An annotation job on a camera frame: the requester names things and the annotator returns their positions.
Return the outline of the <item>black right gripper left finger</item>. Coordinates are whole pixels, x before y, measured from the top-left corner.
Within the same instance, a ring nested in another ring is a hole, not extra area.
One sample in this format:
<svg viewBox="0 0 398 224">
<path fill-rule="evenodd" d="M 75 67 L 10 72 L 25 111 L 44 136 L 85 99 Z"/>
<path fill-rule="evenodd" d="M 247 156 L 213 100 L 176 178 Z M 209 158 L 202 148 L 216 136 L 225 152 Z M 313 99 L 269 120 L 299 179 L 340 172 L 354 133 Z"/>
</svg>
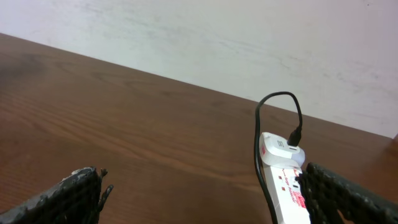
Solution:
<svg viewBox="0 0 398 224">
<path fill-rule="evenodd" d="M 114 188 L 102 192 L 106 169 L 74 170 L 53 187 L 1 213 L 1 224 L 97 224 Z"/>
</svg>

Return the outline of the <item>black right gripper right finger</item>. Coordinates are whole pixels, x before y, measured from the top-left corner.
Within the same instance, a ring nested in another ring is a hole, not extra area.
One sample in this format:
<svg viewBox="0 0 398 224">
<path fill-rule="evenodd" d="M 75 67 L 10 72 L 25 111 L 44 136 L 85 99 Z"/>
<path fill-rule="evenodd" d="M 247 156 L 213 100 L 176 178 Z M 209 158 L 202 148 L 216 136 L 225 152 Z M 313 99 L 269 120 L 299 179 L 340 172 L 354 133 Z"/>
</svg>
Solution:
<svg viewBox="0 0 398 224">
<path fill-rule="evenodd" d="M 396 203 L 318 164 L 307 164 L 296 180 L 311 223 L 397 224 Z"/>
</svg>

